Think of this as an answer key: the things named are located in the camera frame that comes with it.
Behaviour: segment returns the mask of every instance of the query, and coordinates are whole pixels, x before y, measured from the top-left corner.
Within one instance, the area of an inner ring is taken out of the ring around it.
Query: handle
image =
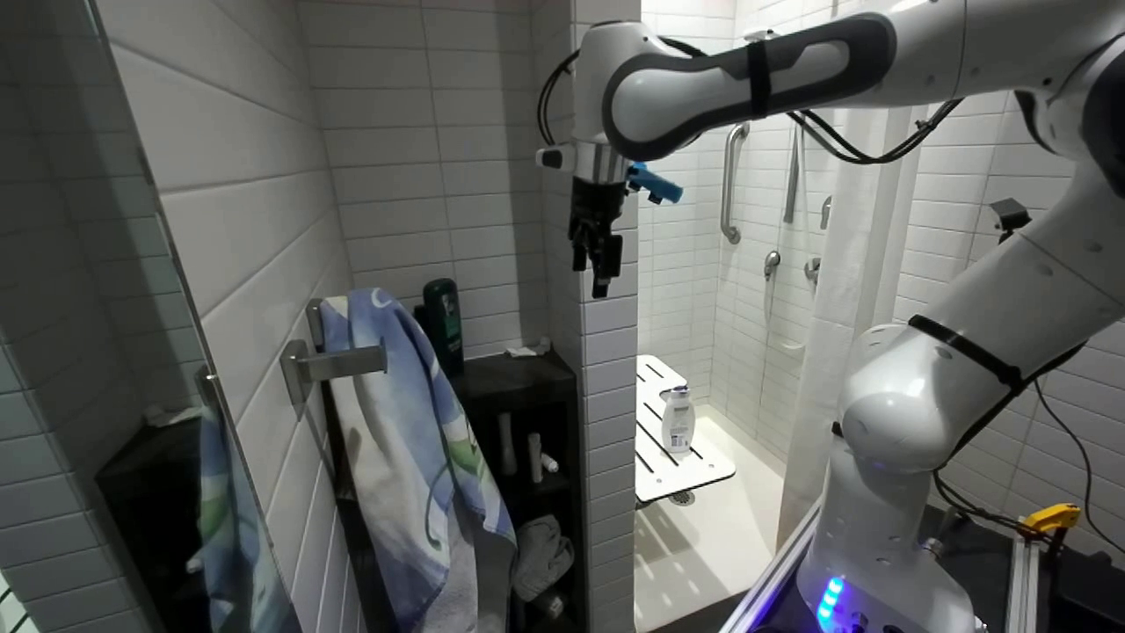
[[[749,121],[736,125],[736,133],[727,135],[727,149],[723,149],[723,215],[722,215],[722,230],[727,236],[727,242],[742,242],[742,229],[730,222],[736,215],[736,158],[742,141],[749,135]]]

